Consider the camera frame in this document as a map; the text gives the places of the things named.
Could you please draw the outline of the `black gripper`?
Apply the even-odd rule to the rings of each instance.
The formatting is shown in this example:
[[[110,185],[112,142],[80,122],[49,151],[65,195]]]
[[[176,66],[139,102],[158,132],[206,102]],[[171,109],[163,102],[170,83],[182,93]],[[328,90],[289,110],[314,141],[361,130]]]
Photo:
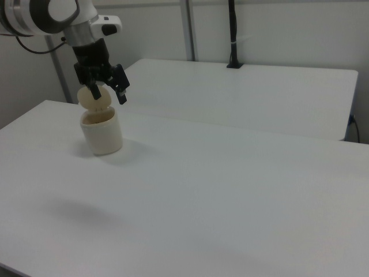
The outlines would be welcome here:
[[[126,90],[130,86],[122,65],[111,66],[109,52],[104,39],[79,47],[72,47],[77,58],[74,64],[80,84],[86,85],[94,100],[101,98],[96,82],[103,82],[112,88],[119,104],[127,102]]]

